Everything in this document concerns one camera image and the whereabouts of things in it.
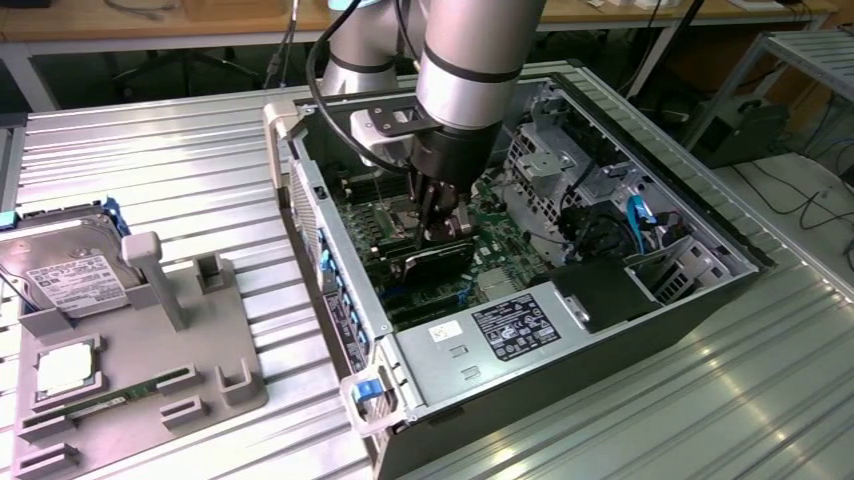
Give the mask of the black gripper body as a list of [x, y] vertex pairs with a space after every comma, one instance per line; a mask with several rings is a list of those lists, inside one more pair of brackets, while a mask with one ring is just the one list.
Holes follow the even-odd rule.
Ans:
[[469, 188], [485, 171], [497, 134], [497, 124], [475, 130], [443, 126], [417, 132], [411, 164], [431, 179]]

